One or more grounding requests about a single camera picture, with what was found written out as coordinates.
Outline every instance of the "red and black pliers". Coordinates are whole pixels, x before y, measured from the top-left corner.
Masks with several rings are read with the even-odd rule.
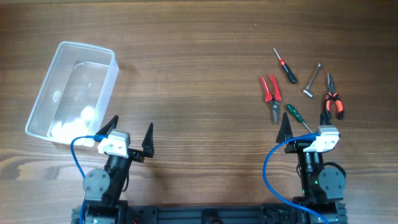
[[[274,117],[275,124],[277,124],[279,118],[280,102],[282,101],[282,98],[280,97],[279,86],[278,83],[276,82],[275,76],[270,75],[269,78],[271,79],[272,85],[274,86],[275,95],[272,95],[271,92],[269,91],[265,79],[263,77],[260,77],[260,80],[266,91],[266,103],[269,103],[271,105],[272,116]]]
[[[338,96],[338,93],[336,92],[335,89],[335,84],[333,83],[333,79],[331,78],[331,74],[328,73],[328,88],[329,92],[326,94],[325,97],[325,114],[328,116],[328,118],[331,118],[330,114],[330,100],[334,100],[337,106],[338,114],[337,114],[337,119],[343,119],[344,117],[344,111],[343,111],[343,103],[340,100],[340,97]]]

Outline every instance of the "clear plastic container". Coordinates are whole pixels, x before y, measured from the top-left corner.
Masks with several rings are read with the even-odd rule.
[[[118,77],[110,49],[62,42],[55,53],[26,124],[27,134],[65,144],[101,127]],[[93,146],[82,139],[76,145]]]

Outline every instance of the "red screwdriver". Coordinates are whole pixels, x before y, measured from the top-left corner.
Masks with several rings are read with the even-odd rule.
[[[276,49],[274,49],[276,56],[278,56],[279,58],[279,62],[280,62],[280,66],[282,66],[283,70],[285,71],[287,78],[289,79],[289,81],[294,84],[297,83],[297,79],[294,76],[293,72],[290,70],[289,66],[287,66],[287,64],[284,62],[283,59],[281,59],[281,57],[279,56],[278,52],[276,51]]]

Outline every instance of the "hand tool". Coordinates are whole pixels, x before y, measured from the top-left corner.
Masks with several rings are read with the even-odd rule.
[[[306,95],[306,96],[309,97],[309,98],[313,98],[313,94],[310,92],[310,87],[311,87],[311,84],[312,84],[314,78],[316,77],[316,75],[317,75],[318,70],[319,70],[320,67],[321,67],[321,63],[318,63],[318,67],[317,67],[317,69],[315,70],[315,72],[313,73],[312,78],[311,78],[311,80],[310,80],[310,83],[309,83],[309,84],[307,85],[307,87],[305,87],[305,89],[303,90],[304,95]]]
[[[275,124],[277,124],[279,117],[279,107],[282,98],[280,97],[279,86],[278,83],[276,82],[275,76],[270,75],[269,78],[271,79],[272,85],[274,86],[275,95],[272,95],[270,93],[269,88],[267,86],[267,82],[263,77],[260,77],[262,85],[266,91],[266,103],[269,103],[271,105],[272,116],[274,117]]]
[[[301,115],[296,110],[296,108],[294,108],[293,105],[288,104],[286,105],[286,108],[298,122],[302,123],[312,133],[311,129],[305,124],[304,119],[301,117]]]
[[[337,119],[343,119],[344,117],[344,111],[343,111],[343,103],[340,100],[340,97],[338,93],[336,92],[335,89],[335,83],[333,82],[333,79],[331,77],[331,74],[328,73],[328,88],[329,92],[326,94],[325,97],[325,113],[328,116],[328,118],[331,118],[330,114],[330,100],[333,99],[336,103],[338,114],[337,114]]]
[[[286,73],[287,78],[289,79],[289,81],[290,81],[292,84],[297,83],[297,79],[296,79],[296,77],[294,76],[293,72],[290,70],[289,66],[287,66],[287,64],[284,62],[284,60],[281,59],[281,57],[279,56],[279,54],[278,54],[278,52],[276,51],[276,49],[274,49],[274,51],[275,51],[275,53],[276,53],[276,56],[278,56],[280,66],[282,67],[282,69],[283,69],[284,72]]]

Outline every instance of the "red pliers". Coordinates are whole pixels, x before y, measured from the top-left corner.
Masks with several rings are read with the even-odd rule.
[[[269,91],[265,79],[263,77],[260,77],[260,80],[266,91],[266,103],[269,103],[271,105],[272,116],[274,117],[275,124],[277,124],[279,119],[279,108],[280,108],[280,102],[282,101],[282,97],[280,97],[279,86],[278,83],[276,82],[275,76],[270,75],[269,78],[271,79],[272,85],[274,86],[275,95],[272,95],[271,92]]]

